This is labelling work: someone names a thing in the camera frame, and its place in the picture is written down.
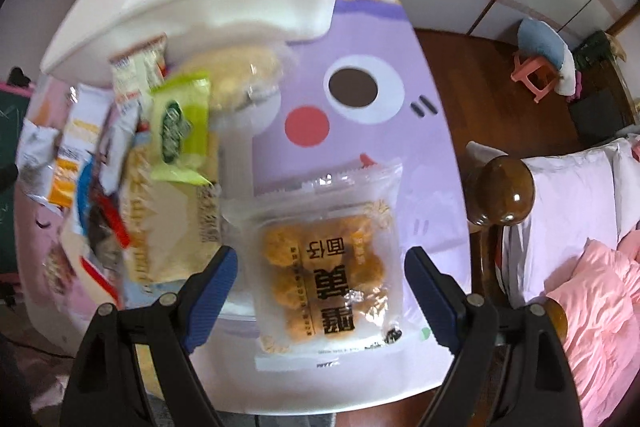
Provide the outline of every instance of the cartoon eye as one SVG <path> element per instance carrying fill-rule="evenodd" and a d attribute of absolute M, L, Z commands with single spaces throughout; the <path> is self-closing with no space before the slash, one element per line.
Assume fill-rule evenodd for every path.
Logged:
<path fill-rule="evenodd" d="M 336 60 L 324 75 L 324 93 L 339 114 L 363 124 L 390 120 L 404 102 L 398 72 L 371 55 Z"/>

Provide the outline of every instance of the red cartoon cheek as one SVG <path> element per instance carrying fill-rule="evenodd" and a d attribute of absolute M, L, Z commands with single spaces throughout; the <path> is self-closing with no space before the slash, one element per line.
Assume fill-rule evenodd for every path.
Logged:
<path fill-rule="evenodd" d="M 329 119 L 323 110 L 312 105 L 297 107 L 287 115 L 284 132 L 295 145 L 314 147 L 329 134 Z"/>

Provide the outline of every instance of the wooden floor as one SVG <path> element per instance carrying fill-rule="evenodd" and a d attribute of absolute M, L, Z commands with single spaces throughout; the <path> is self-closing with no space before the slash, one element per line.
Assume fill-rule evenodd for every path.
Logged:
<path fill-rule="evenodd" d="M 469 140 L 519 157 L 581 149 L 564 97 L 552 92 L 536 104 L 530 91 L 511 81 L 514 47 L 442 32 L 417 35 L 442 99 L 461 172 L 470 164 L 464 155 Z M 414 427 L 433 396 L 434 391 L 428 391 L 340 413 L 337 427 Z"/>

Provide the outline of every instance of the white snack package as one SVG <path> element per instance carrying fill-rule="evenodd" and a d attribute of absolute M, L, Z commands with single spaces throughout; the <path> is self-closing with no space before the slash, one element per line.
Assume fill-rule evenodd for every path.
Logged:
<path fill-rule="evenodd" d="M 58 149 L 49 203 L 71 207 L 76 182 L 84 164 L 98 147 L 104 122 L 113 102 L 113 91 L 78 84 L 74 104 Z"/>
<path fill-rule="evenodd" d="M 402 335 L 394 219 L 402 166 L 331 174 L 298 190 L 223 202 L 266 353 L 339 355 Z"/>
<path fill-rule="evenodd" d="M 127 100 L 120 107 L 120 115 L 108 131 L 110 135 L 106 161 L 99 175 L 100 185 L 107 196 L 111 196 L 120 185 L 122 166 L 136 134 L 140 110 L 140 100 Z"/>
<path fill-rule="evenodd" d="M 24 119 L 15 165 L 18 171 L 35 169 L 51 163 L 56 158 L 55 141 L 60 131 L 52 127 L 39 127 Z"/>
<path fill-rule="evenodd" d="M 23 192 L 47 206 L 56 159 L 55 142 L 59 135 L 58 129 L 40 127 L 25 118 L 15 155 Z"/>
<path fill-rule="evenodd" d="M 164 83 L 166 35 L 140 42 L 110 59 L 113 90 L 118 107 L 127 100 L 140 99 L 142 120 L 148 121 L 153 101 L 150 90 Z"/>

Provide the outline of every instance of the cracker package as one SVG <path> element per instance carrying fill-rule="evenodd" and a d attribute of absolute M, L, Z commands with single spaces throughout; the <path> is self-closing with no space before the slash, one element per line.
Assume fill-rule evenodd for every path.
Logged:
<path fill-rule="evenodd" d="M 207 160 L 209 79 L 181 74 L 151 90 L 151 178 L 207 185 L 199 172 Z"/>
<path fill-rule="evenodd" d="M 246 237 L 239 253 L 265 352 L 350 353 L 401 337 L 401 173 L 374 165 L 225 203 Z"/>
<path fill-rule="evenodd" d="M 127 275 L 142 285 L 188 279 L 220 247 L 218 136 L 208 134 L 202 169 L 207 185 L 154 181 L 150 149 L 149 133 L 138 133 L 120 188 L 120 215 L 130 238 Z"/>

